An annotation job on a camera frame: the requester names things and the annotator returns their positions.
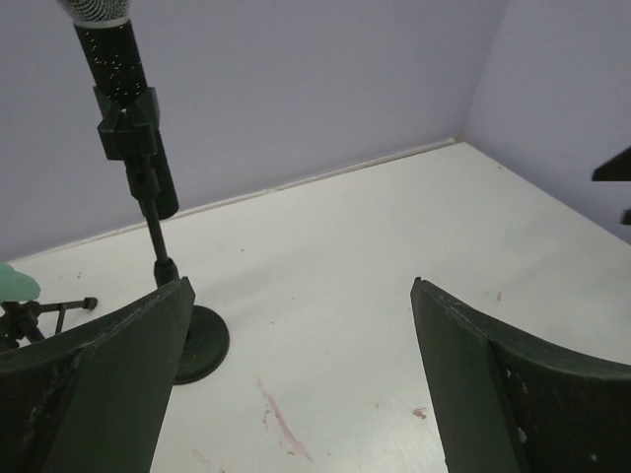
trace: green object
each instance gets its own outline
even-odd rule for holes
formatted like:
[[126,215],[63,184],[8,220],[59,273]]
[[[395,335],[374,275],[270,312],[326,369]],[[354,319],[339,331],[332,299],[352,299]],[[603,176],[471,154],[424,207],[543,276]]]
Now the green object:
[[39,284],[31,276],[0,263],[0,303],[22,303],[39,297]]

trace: tripod leg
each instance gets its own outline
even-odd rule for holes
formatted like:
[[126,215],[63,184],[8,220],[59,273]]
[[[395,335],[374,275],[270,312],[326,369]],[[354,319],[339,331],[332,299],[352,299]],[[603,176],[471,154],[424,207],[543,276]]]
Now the tripod leg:
[[59,307],[59,316],[57,317],[57,325],[55,326],[55,335],[59,335],[61,333],[64,318],[66,318],[66,305],[61,304]]
[[44,312],[58,312],[61,310],[62,306],[65,306],[66,309],[71,308],[84,308],[85,310],[93,310],[97,307],[99,300],[97,298],[85,298],[82,301],[72,301],[69,303],[59,303],[59,304],[42,304],[39,307],[39,313]]
[[39,342],[45,338],[38,328],[32,328],[25,335],[27,337],[27,340],[29,340],[31,343]]

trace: scratch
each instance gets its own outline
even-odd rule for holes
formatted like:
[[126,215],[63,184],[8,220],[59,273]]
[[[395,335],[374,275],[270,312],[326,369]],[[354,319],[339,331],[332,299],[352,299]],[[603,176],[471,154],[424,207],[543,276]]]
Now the scratch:
[[267,409],[265,411],[265,414],[263,414],[263,426],[265,426],[265,430],[269,429],[269,426],[267,425],[267,414],[271,413],[272,411],[270,411],[269,409]]
[[210,465],[210,460],[208,458],[206,458],[201,451],[199,451],[197,449],[194,449],[193,450],[193,456],[200,463],[202,463],[204,465]]
[[292,453],[294,454],[300,453],[308,461],[313,463],[314,460],[309,455],[309,452],[305,448],[304,444],[301,441],[299,441],[294,435],[294,433],[291,431],[291,429],[287,425],[287,422],[285,421],[285,418],[283,417],[282,412],[280,411],[280,408],[278,407],[278,404],[276,403],[276,400],[269,392],[265,390],[265,388],[263,387],[263,383],[261,382],[260,379],[258,380],[258,388],[260,389],[260,392],[263,394],[263,396],[265,396],[265,398],[267,399],[267,402],[269,403],[269,406],[271,407],[271,411],[274,414],[274,417],[276,418],[276,420],[278,421],[278,425],[281,431],[283,431],[283,436],[285,437],[285,440],[289,443],[289,445],[292,446],[292,450],[295,450],[295,451],[292,451]]
[[[72,370],[75,363],[78,364],[81,359],[81,353],[76,355],[72,360],[70,370]],[[50,398],[51,396],[55,396],[57,391],[63,386],[68,371],[67,367],[61,367],[61,369],[63,372],[59,371],[60,368],[58,365],[52,366],[49,385],[43,395],[36,401],[34,408],[31,410],[31,414],[29,415],[29,419],[26,424],[26,431],[24,432],[24,437],[22,439],[23,449],[30,448],[33,444],[33,441],[35,440],[35,427],[39,417],[42,414],[49,417],[50,406],[48,403],[50,402]]]

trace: microphone stand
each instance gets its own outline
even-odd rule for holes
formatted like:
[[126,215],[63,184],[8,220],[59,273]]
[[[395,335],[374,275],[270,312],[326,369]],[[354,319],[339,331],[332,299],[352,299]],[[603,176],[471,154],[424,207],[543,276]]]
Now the microphone stand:
[[[103,121],[99,135],[110,161],[123,161],[131,195],[138,201],[147,221],[156,253],[154,277],[158,287],[179,278],[169,258],[160,224],[157,202],[161,182],[154,160],[159,151],[160,111],[154,88],[147,88],[132,103],[121,106],[95,87]],[[226,358],[230,334],[226,322],[208,307],[193,307],[175,384],[195,382],[213,372]]]

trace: microphone grille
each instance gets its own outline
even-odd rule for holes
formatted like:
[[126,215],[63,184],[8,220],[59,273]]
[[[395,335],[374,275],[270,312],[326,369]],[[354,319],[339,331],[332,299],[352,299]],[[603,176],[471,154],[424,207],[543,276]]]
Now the microphone grille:
[[130,0],[57,0],[75,23],[103,23],[126,19]]

